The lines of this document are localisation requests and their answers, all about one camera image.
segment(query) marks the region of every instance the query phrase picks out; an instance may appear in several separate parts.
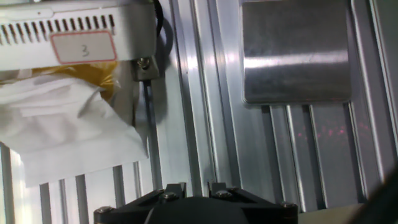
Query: white device housing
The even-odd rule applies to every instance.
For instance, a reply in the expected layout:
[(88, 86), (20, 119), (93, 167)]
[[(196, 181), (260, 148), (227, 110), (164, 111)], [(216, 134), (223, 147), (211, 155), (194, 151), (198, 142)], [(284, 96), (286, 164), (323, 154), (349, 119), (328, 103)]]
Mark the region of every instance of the white device housing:
[(0, 7), (0, 70), (60, 65), (50, 35), (92, 30), (110, 31), (117, 60), (155, 54), (156, 20), (151, 0), (16, 4)]

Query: ventilation slot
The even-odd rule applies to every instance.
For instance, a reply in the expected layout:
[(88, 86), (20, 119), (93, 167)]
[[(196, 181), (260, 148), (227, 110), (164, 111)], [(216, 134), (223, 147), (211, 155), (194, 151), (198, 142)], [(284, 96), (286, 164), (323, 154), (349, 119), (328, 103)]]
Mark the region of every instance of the ventilation slot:
[(37, 26), (35, 22), (32, 22), (32, 27), (33, 31), (35, 32), (35, 36), (38, 42), (40, 42), (40, 37), (39, 37), (39, 30), (37, 30)]
[(91, 29), (90, 18), (88, 16), (86, 17), (86, 24), (87, 24), (87, 28)]
[(78, 21), (78, 23), (79, 23), (80, 30), (84, 30), (85, 28), (83, 27), (83, 21), (81, 20), (80, 17), (77, 18), (77, 21)]
[(2, 30), (2, 32), (4, 34), (4, 37), (6, 38), (7, 44), (11, 44), (10, 43), (10, 38), (8, 36), (7, 29), (6, 29), (6, 26), (5, 25), (1, 25), (1, 30)]
[(112, 14), (109, 15), (109, 21), (111, 22), (111, 30), (112, 30), (112, 34), (114, 35), (114, 21), (113, 21)]
[(51, 21), (47, 21), (47, 27), (49, 28), (50, 33), (54, 32), (54, 30), (52, 29)]
[(75, 20), (72, 18), (70, 19), (70, 25), (72, 26), (72, 30), (76, 30)]
[(61, 32), (60, 22), (58, 21), (58, 19), (55, 20), (55, 27), (57, 28), (58, 32)]
[(25, 27), (25, 31), (27, 33), (27, 37), (29, 38), (30, 42), (33, 42), (32, 40), (32, 33), (30, 32), (29, 26), (27, 25), (27, 23), (24, 23), (24, 27)]
[(39, 22), (40, 28), (42, 29), (44, 40), (47, 41), (47, 33), (45, 31), (44, 23), (42, 21)]
[(18, 30), (19, 37), (21, 38), (22, 43), (25, 43), (24, 33), (22, 31), (22, 28), (21, 28), (20, 24), (17, 24), (17, 30)]
[(62, 23), (63, 23), (63, 28), (64, 28), (64, 30), (65, 30), (65, 31), (69, 31), (68, 24), (67, 24), (67, 20), (66, 20), (66, 19), (62, 19)]
[(94, 16), (94, 25), (95, 25), (95, 29), (99, 29), (100, 25), (98, 24), (98, 19), (96, 16)]
[(18, 44), (18, 41), (17, 41), (17, 34), (15, 33), (14, 26), (13, 26), (12, 24), (9, 24), (9, 25), (8, 25), (8, 28), (10, 28), (12, 38), (14, 39), (14, 43), (15, 43), (15, 44)]
[(107, 28), (107, 24), (106, 24), (106, 19), (104, 16), (101, 16), (101, 21), (102, 21), (102, 26), (106, 29)]

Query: black object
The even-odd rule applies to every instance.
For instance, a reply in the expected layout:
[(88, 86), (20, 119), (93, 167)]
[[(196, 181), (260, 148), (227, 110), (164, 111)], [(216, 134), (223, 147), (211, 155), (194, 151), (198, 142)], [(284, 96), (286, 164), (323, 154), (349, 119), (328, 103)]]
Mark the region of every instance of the black object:
[(380, 187), (351, 224), (394, 224), (398, 220), (398, 170)]
[(155, 4), (155, 13), (157, 18), (156, 34), (157, 36), (159, 36), (160, 31), (162, 30), (163, 27), (164, 15), (163, 15), (162, 5), (160, 4), (159, 0), (154, 0), (154, 4)]
[(169, 184), (121, 208), (94, 212), (101, 224), (297, 224), (297, 205), (273, 204), (245, 190), (209, 185), (209, 197), (186, 198), (186, 184)]

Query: metal frame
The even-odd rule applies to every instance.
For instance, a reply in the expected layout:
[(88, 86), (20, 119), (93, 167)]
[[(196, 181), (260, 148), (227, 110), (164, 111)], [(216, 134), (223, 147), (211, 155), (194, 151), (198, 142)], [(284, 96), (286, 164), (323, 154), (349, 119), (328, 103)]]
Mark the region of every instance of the metal frame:
[(155, 156), (26, 189), (17, 155), (1, 147), (0, 222), (93, 223), (101, 206), (178, 182), (187, 183), (188, 196), (206, 195), (212, 180), (311, 212), (365, 202), (396, 166), (398, 85), (388, 62), (398, 51), (386, 48), (394, 43), (385, 16), (394, 0), (350, 1), (349, 103), (271, 107), (242, 101), (242, 1), (160, 3), (164, 78), (149, 89)]

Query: white label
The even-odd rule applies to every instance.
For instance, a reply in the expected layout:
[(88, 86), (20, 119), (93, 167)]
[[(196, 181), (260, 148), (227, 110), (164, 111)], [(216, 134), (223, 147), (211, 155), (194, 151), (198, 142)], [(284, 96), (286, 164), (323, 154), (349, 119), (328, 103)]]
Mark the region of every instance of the white label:
[(52, 34), (51, 42), (61, 64), (116, 60), (112, 35), (108, 31)]

